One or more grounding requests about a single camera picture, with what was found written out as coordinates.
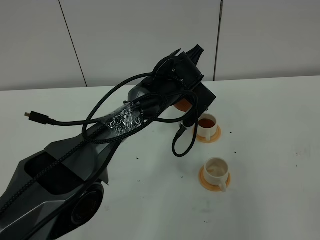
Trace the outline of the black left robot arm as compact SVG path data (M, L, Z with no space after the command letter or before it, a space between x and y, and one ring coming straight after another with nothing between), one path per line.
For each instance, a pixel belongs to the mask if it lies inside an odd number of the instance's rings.
M153 122L184 96L192 107L177 122L198 117L194 89L203 79L197 68L200 46L162 59L137 76L121 107L100 118L92 110L79 121L81 134L50 143L19 162L0 199L3 240L56 240L85 225L103 202L108 165L121 143Z

